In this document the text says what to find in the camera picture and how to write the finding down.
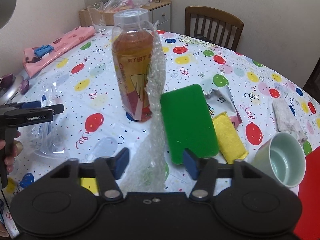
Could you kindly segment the person's left hand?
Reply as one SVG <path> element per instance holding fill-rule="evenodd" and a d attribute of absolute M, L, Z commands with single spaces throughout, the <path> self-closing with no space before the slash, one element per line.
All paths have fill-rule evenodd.
<path fill-rule="evenodd" d="M 4 163 L 7 168 L 7 172 L 11 173 L 14 170 L 15 158 L 23 151 L 23 145 L 21 142 L 14 140 L 9 155 L 4 159 Z"/>

